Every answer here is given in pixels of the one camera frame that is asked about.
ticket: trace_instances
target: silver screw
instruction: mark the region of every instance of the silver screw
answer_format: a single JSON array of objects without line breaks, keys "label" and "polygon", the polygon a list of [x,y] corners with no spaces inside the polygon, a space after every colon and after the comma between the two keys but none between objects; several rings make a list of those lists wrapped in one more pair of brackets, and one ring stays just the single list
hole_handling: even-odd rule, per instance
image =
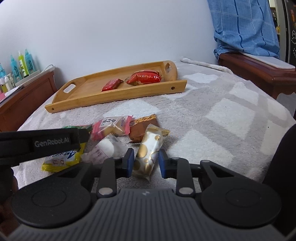
[{"label": "silver screw", "polygon": [[193,193],[193,189],[189,188],[189,187],[180,188],[179,193],[181,193],[183,195],[189,195],[189,194]]},{"label": "silver screw", "polygon": [[109,195],[113,192],[113,190],[111,188],[100,188],[99,189],[99,193],[101,195]]}]

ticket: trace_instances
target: blue bottle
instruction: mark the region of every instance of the blue bottle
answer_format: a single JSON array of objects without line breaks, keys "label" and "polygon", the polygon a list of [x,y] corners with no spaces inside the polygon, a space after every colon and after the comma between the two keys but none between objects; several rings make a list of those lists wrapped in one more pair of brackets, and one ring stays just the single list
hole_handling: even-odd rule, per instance
[{"label": "blue bottle", "polygon": [[17,82],[19,82],[22,79],[20,69],[18,68],[17,62],[15,61],[15,59],[12,55],[10,55],[10,59],[11,59],[10,65],[11,65],[12,72],[13,72]]},{"label": "blue bottle", "polygon": [[0,78],[4,78],[5,75],[5,70],[2,68],[2,65],[0,64]]},{"label": "blue bottle", "polygon": [[32,56],[31,54],[29,54],[27,49],[25,49],[25,60],[26,60],[26,65],[27,65],[29,74],[34,73],[36,70],[33,64]]}]

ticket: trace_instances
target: wooden nightstand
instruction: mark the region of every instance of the wooden nightstand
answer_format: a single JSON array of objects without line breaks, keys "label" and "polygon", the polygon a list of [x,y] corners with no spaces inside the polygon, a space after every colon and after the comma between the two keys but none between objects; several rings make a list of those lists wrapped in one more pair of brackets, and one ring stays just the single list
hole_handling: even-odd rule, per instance
[{"label": "wooden nightstand", "polygon": [[51,71],[0,103],[0,131],[17,131],[57,91]]}]

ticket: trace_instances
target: wooden tray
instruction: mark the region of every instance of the wooden tray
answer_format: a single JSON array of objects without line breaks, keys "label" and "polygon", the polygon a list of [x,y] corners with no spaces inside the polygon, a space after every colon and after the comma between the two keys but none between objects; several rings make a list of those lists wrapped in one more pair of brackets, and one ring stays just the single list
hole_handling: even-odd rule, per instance
[{"label": "wooden tray", "polygon": [[[125,80],[134,72],[151,69],[163,76],[160,83],[132,86],[121,83],[115,90],[102,92],[103,86],[110,80]],[[172,61],[153,62],[107,70],[83,76],[64,84],[56,93],[52,104],[45,106],[49,113],[69,110],[77,107],[102,104],[112,101],[134,99],[145,96],[172,94],[185,91],[187,80],[177,80],[178,71]],[[75,87],[69,92],[64,90],[71,84]]]}]

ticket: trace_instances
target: gray and white blanket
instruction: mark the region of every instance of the gray and white blanket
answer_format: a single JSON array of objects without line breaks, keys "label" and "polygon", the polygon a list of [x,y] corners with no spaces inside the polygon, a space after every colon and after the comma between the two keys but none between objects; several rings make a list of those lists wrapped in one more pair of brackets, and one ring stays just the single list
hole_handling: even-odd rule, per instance
[{"label": "gray and white blanket", "polygon": [[[91,124],[102,117],[156,114],[161,127],[169,129],[163,148],[169,156],[186,158],[198,164],[208,159],[254,180],[261,181],[285,132],[295,124],[288,110],[250,81],[227,69],[198,66],[188,59],[176,62],[178,78],[187,79],[184,93],[144,97],[50,114],[44,106],[50,97],[19,130],[53,129]],[[128,137],[119,138],[126,147]],[[86,152],[95,143],[88,143]],[[50,173],[41,171],[43,158],[14,168],[23,187]],[[162,179],[154,166],[150,181],[121,178],[119,188],[175,188],[175,180]]]}]

